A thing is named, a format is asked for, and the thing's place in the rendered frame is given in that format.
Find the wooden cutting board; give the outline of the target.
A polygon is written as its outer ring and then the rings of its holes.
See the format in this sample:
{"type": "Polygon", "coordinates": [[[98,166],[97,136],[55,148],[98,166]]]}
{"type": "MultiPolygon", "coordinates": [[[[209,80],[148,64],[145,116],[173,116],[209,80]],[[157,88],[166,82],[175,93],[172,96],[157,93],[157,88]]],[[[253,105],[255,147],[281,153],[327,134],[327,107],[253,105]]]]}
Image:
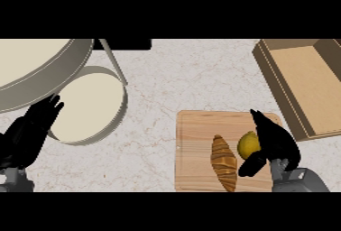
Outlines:
{"type": "Polygon", "coordinates": [[[178,191],[219,191],[225,187],[212,167],[213,137],[224,136],[238,159],[240,138],[256,131],[250,112],[184,110],[176,124],[175,188],[178,191]]]}

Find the brown croissant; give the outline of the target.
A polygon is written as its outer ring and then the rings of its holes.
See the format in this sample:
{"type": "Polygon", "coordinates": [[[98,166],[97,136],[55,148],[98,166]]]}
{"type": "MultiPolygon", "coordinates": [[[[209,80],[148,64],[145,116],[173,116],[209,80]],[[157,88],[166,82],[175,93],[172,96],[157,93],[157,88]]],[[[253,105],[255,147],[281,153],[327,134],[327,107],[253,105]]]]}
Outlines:
{"type": "Polygon", "coordinates": [[[219,134],[213,137],[212,143],[212,167],[225,190],[234,192],[238,183],[238,159],[219,134]]]}

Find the cardboard box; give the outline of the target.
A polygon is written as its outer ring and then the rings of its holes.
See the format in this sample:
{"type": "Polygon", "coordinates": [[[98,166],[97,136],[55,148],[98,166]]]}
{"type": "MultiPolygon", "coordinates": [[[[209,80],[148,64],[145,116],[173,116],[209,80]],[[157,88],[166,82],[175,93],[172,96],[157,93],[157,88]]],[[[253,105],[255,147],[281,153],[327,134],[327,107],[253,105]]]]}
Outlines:
{"type": "Polygon", "coordinates": [[[253,56],[294,138],[341,135],[341,39],[263,39],[253,56]]]}

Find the large grey pot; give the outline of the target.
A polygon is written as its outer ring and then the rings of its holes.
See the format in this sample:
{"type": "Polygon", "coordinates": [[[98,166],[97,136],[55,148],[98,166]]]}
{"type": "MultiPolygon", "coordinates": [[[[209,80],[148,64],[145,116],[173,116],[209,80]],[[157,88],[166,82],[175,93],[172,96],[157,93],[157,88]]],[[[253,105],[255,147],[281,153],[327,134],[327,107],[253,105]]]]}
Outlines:
{"type": "Polygon", "coordinates": [[[0,39],[0,113],[30,106],[66,87],[92,50],[92,39],[0,39]]]}

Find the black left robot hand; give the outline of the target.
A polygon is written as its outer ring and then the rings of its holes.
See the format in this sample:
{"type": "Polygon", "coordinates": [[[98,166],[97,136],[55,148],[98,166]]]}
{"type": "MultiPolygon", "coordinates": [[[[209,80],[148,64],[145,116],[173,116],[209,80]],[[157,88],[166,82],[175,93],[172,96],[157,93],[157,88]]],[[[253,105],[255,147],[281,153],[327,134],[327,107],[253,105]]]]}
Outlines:
{"type": "Polygon", "coordinates": [[[33,104],[7,132],[0,133],[0,170],[27,168],[36,161],[64,103],[52,94],[33,104]]]}

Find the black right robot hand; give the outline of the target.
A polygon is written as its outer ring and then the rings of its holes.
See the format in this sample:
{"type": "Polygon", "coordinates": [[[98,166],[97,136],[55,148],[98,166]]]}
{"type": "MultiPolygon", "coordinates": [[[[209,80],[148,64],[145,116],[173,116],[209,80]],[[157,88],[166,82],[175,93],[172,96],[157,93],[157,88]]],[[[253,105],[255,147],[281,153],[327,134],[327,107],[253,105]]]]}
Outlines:
{"type": "Polygon", "coordinates": [[[286,171],[293,171],[302,161],[300,149],[290,132],[265,116],[260,111],[252,110],[253,121],[262,150],[253,152],[240,167],[240,176],[253,177],[263,169],[266,162],[277,159],[289,160],[286,171]]]}

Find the yellow lemon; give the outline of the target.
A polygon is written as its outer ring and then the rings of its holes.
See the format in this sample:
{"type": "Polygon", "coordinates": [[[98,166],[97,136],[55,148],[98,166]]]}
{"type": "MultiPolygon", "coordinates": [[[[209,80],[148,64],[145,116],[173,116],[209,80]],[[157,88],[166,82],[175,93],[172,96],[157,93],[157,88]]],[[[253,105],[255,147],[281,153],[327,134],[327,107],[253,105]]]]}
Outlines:
{"type": "Polygon", "coordinates": [[[259,136],[255,131],[250,131],[243,137],[240,138],[238,143],[238,152],[240,156],[244,160],[247,160],[252,154],[262,150],[259,136]]]}

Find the small grey pan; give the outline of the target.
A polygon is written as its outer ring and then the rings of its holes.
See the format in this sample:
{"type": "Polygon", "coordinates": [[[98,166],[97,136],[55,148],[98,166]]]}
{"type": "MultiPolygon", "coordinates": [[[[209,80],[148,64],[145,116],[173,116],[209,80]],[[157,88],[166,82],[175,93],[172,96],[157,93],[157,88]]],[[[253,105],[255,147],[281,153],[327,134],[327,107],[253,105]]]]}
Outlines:
{"type": "Polygon", "coordinates": [[[60,91],[64,103],[48,135],[61,143],[89,145],[117,129],[129,109],[129,85],[108,41],[101,44],[113,69],[86,66],[60,91]]]}

